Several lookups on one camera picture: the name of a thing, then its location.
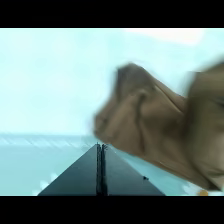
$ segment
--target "brown cloth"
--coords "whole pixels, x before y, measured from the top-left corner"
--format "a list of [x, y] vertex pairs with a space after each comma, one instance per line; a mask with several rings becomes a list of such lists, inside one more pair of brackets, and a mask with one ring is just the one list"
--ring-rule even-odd
[[118, 69], [95, 136], [207, 190], [224, 184], [224, 63], [196, 73], [188, 98], [144, 68]]

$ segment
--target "crumpled brown cloth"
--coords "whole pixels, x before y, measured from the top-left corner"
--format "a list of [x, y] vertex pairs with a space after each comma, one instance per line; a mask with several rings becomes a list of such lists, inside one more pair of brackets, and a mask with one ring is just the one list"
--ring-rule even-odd
[[224, 184], [224, 63], [196, 73], [188, 98], [144, 68], [118, 69], [95, 136], [207, 190]]

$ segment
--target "brown fabric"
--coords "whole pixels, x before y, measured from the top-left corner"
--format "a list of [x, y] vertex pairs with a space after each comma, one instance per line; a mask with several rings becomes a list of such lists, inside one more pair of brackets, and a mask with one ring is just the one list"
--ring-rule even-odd
[[224, 64], [196, 74], [188, 99], [144, 68], [117, 72], [113, 93], [95, 117], [104, 143], [208, 190], [224, 184]]

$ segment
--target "light blue background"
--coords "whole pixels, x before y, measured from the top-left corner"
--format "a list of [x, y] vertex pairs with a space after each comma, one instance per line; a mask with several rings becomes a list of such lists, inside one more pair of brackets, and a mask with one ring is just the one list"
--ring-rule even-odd
[[[223, 55], [223, 37], [223, 29], [207, 29], [187, 46], [121, 29], [0, 29], [0, 195], [32, 195], [96, 143], [92, 119], [118, 66], [135, 62], [185, 95], [189, 72]], [[76, 146], [4, 141], [12, 134], [73, 135]], [[184, 194], [186, 181], [116, 152], [167, 195]]]

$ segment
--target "small orange spot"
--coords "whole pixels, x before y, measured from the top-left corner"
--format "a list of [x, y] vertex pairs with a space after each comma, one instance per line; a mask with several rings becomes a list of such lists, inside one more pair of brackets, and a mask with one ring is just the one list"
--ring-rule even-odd
[[199, 193], [198, 193], [198, 196], [208, 196], [208, 191], [200, 190]]

